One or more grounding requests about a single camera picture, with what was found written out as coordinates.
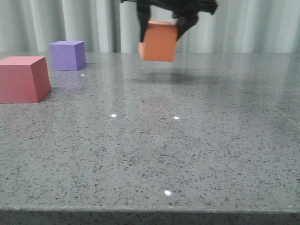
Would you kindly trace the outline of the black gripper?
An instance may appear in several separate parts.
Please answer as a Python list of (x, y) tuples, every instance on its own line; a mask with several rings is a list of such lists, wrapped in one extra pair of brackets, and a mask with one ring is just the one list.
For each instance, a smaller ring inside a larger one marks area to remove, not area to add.
[(140, 25), (139, 42), (142, 43), (151, 16), (151, 6), (156, 6), (172, 12), (172, 18), (178, 18), (175, 26), (177, 27), (177, 41), (191, 27), (195, 26), (199, 20), (199, 12), (206, 12), (213, 15), (218, 8), (216, 0), (121, 0), (136, 4), (136, 11)]

